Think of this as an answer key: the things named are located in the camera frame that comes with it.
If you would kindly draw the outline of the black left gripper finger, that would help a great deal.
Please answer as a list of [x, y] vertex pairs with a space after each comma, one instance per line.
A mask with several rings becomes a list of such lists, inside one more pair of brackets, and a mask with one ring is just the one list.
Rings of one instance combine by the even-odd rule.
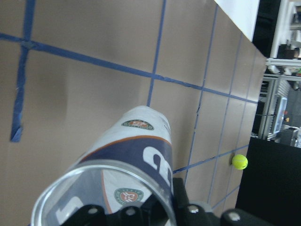
[[173, 207], [174, 211], [178, 212], [179, 210], [187, 207], [189, 204], [189, 199], [182, 178], [173, 178], [173, 192]]

